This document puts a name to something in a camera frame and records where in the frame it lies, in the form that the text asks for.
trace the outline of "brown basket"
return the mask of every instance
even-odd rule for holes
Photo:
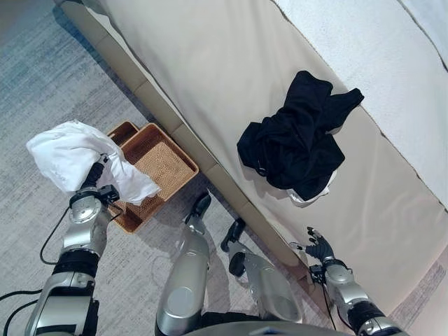
[[[124,231],[133,233],[189,182],[199,168],[156,124],[147,124],[138,131],[132,123],[124,122],[109,136],[121,147],[126,160],[161,188],[156,196],[147,197],[140,206],[117,202],[124,214],[115,221]]]

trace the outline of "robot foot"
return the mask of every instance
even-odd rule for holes
[[[185,224],[188,223],[192,216],[196,216],[202,219],[204,217],[205,211],[207,211],[207,209],[210,207],[210,203],[211,197],[207,192],[204,192],[202,195],[200,195],[196,199],[196,202],[193,204],[190,214],[185,220]]]
[[[238,242],[245,227],[246,223],[244,222],[244,220],[238,218],[227,231],[224,240],[221,242],[221,250],[223,250],[224,252],[228,252],[229,242]]]

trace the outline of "gray carpet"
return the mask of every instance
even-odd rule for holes
[[[26,141],[72,119],[107,132],[123,120],[142,126],[153,117],[59,9],[4,45],[0,58],[0,293],[7,293],[42,287],[52,267],[40,262],[39,249],[68,202],[66,195],[39,174],[25,148]],[[100,262],[95,291],[100,301],[98,335],[152,333],[183,217],[204,190],[213,196],[204,218],[211,247],[205,306],[216,312],[256,313],[246,285],[228,274],[227,256],[216,248],[235,213],[200,174],[138,233],[128,235],[114,224],[109,226],[108,246]],[[66,228],[67,220],[50,240],[45,251],[47,259],[57,258]],[[249,248],[263,253],[253,239],[253,235],[243,236]],[[294,282],[292,287],[305,321],[329,326],[328,319],[301,287]],[[17,296],[1,302],[0,325],[15,307],[31,300],[34,297]],[[31,310],[26,308],[17,315],[9,335],[23,335]]]

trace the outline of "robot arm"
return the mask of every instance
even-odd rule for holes
[[[322,266],[310,267],[314,282],[325,284],[330,299],[335,303],[343,322],[357,336],[409,336],[387,318],[354,279],[353,272],[341,260],[335,258],[333,249],[322,235],[308,227],[310,241],[305,252],[321,261]]]
[[[105,155],[93,164],[81,189],[70,199],[70,226],[59,260],[45,283],[25,335],[95,335],[99,302],[92,298],[99,259],[112,219],[107,204],[118,200],[112,185],[97,189]]]

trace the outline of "black cable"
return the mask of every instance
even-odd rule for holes
[[[18,312],[20,312],[22,309],[24,309],[28,306],[34,305],[36,302],[37,302],[37,300],[28,302],[28,303],[24,304],[23,306],[18,307],[15,311],[13,311],[13,313],[8,317],[8,320],[6,320],[5,328],[3,328],[3,336],[8,336],[9,325],[11,324],[11,321],[13,320],[14,316]]]
[[[333,328],[336,330],[336,325],[335,322],[333,321],[333,316],[331,316],[331,311],[330,311],[330,307],[328,306],[328,301],[327,301],[327,295],[325,294],[325,288],[322,285],[322,294],[323,294],[323,299],[325,300],[325,306],[327,306],[327,311],[328,311],[328,315],[330,316],[330,320],[331,323],[333,324]]]
[[[123,214],[123,212],[125,212],[123,209],[121,209],[118,205],[115,205],[114,203],[109,203],[109,205],[117,210],[119,210],[120,212],[117,213],[114,217],[112,217],[111,221],[113,221],[115,218],[121,216]]]
[[[39,257],[41,259],[41,262],[46,264],[46,265],[56,265],[57,262],[50,262],[47,261],[43,258],[43,250],[45,250],[45,247],[47,246],[48,241],[51,239],[51,237],[53,236],[53,234],[55,233],[56,229],[59,227],[59,225],[61,224],[62,220],[64,219],[65,215],[67,214],[67,211],[70,209],[70,207],[68,206],[67,209],[65,209],[64,213],[62,214],[61,218],[58,220],[56,226],[53,228],[53,231],[50,233],[50,235],[48,236],[47,240],[45,240],[45,243],[43,243],[42,248],[41,248],[41,252],[39,253]]]
[[[6,298],[9,298],[14,295],[20,295],[20,294],[32,295],[32,294],[39,294],[40,292],[42,292],[41,289],[39,289],[39,290],[18,290],[16,292],[11,292],[11,293],[1,296],[0,301],[5,300]]]

